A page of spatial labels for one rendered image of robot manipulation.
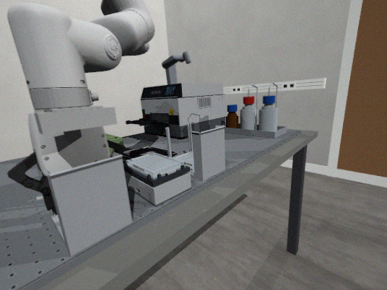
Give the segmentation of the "white plastic bottle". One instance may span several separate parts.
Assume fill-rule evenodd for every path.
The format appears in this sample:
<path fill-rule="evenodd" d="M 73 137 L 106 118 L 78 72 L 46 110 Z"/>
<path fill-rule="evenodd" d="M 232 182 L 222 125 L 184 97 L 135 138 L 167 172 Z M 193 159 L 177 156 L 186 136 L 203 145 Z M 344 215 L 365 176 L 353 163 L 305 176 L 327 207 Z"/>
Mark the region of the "white plastic bottle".
<path fill-rule="evenodd" d="M 257 108 L 240 109 L 240 129 L 257 130 Z"/>

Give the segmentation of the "blue bottle cap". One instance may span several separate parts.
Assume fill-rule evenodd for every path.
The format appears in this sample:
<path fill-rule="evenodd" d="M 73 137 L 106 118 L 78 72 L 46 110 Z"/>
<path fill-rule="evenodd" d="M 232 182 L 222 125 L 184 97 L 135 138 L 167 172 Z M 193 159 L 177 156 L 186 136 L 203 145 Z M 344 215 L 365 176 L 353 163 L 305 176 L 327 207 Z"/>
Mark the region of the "blue bottle cap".
<path fill-rule="evenodd" d="M 263 96 L 263 102 L 275 102 L 275 96 Z"/>
<path fill-rule="evenodd" d="M 237 105 L 228 105 L 227 106 L 227 110 L 231 111 L 231 110 L 237 110 Z"/>

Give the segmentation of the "brown glass bottle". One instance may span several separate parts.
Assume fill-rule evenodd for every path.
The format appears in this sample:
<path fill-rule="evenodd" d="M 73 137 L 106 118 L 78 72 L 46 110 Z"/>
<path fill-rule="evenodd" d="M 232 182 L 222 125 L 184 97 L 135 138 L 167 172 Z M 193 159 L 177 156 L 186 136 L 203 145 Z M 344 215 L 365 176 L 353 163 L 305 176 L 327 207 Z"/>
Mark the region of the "brown glass bottle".
<path fill-rule="evenodd" d="M 226 128 L 238 128 L 238 116 L 236 117 L 226 116 Z"/>

